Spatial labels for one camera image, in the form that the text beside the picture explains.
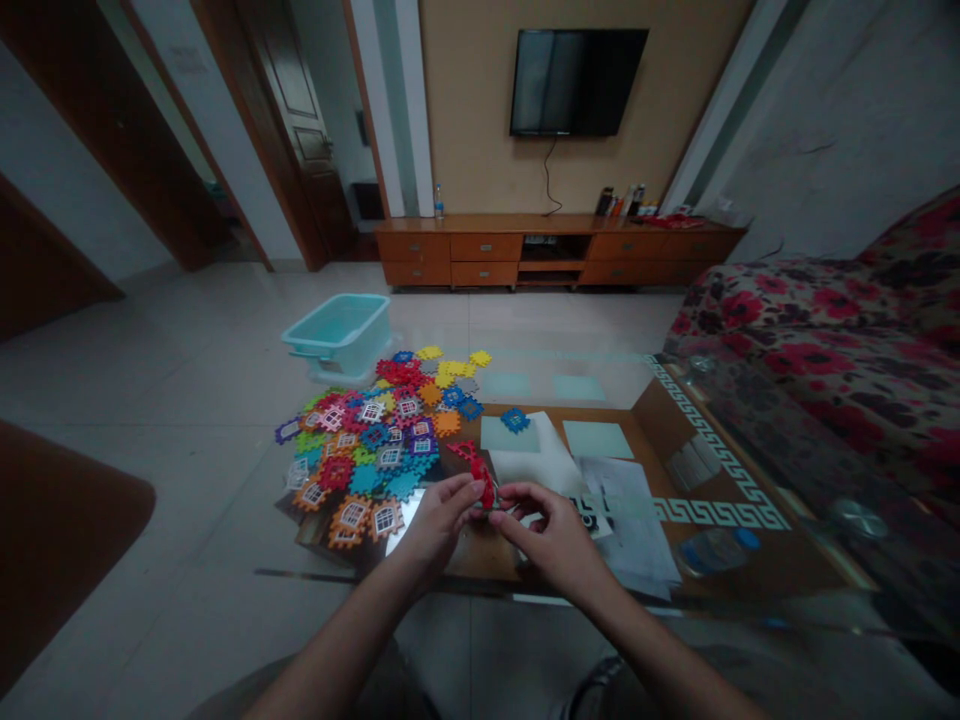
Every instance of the bottle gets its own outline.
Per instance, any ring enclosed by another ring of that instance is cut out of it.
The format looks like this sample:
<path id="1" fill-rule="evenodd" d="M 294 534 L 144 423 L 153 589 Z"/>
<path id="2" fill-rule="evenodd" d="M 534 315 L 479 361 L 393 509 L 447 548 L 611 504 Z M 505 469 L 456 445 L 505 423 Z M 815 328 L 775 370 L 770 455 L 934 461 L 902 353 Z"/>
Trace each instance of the bottle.
<path id="1" fill-rule="evenodd" d="M 643 195 L 647 192 L 647 186 L 641 184 L 636 192 L 633 193 L 633 198 L 630 201 L 630 209 L 627 211 L 627 215 L 630 217 L 636 217 L 640 214 L 640 207 L 643 205 Z"/>
<path id="2" fill-rule="evenodd" d="M 603 192 L 600 193 L 600 199 L 597 200 L 597 209 L 593 214 L 600 217 L 606 215 L 611 200 L 613 200 L 613 188 L 605 187 Z"/>
<path id="3" fill-rule="evenodd" d="M 704 577 L 746 565 L 759 549 L 760 538 L 746 528 L 712 528 L 677 545 L 673 557 L 687 575 Z"/>
<path id="4" fill-rule="evenodd" d="M 437 188 L 433 191 L 433 214 L 437 220 L 443 220 L 443 200 L 440 199 L 440 183 L 437 183 Z"/>

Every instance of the tv stand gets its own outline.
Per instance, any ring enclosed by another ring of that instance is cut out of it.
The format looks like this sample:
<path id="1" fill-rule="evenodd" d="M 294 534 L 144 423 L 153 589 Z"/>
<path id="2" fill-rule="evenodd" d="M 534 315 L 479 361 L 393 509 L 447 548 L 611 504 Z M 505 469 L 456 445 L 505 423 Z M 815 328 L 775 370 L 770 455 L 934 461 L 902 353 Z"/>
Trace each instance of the tv stand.
<path id="1" fill-rule="evenodd" d="M 593 215 L 392 218 L 374 233 L 387 284 L 688 285 L 723 262 L 745 230 L 692 230 Z"/>

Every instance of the beige wall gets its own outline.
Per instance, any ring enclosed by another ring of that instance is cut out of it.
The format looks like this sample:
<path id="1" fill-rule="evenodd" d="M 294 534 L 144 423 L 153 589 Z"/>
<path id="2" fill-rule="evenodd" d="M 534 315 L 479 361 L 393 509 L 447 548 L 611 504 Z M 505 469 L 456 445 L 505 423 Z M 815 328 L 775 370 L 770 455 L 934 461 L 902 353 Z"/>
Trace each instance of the beige wall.
<path id="1" fill-rule="evenodd" d="M 646 183 L 659 199 L 752 0 L 421 0 L 434 182 L 448 213 L 546 212 L 552 139 L 512 138 L 517 31 L 650 28 L 637 78 L 610 138 L 561 138 L 550 158 L 562 213 L 593 212 L 605 185 Z"/>

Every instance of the television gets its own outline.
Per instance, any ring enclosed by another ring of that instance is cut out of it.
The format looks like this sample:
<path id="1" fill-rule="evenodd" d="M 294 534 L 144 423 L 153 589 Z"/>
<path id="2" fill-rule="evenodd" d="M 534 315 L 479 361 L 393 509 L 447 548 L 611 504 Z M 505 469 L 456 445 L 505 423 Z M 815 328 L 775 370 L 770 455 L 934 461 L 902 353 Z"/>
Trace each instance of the television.
<path id="1" fill-rule="evenodd" d="M 649 30 L 521 30 L 510 134 L 616 135 Z"/>

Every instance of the turquoise plastic basket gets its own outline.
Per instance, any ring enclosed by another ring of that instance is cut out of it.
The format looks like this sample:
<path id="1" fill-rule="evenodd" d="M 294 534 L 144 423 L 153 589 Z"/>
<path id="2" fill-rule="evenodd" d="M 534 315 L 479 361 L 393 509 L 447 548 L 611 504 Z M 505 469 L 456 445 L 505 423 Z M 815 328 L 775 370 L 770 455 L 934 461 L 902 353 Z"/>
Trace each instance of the turquoise plastic basket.
<path id="1" fill-rule="evenodd" d="M 390 343 L 390 298 L 334 295 L 289 328 L 280 339 L 311 374 L 356 380 L 368 374 Z"/>

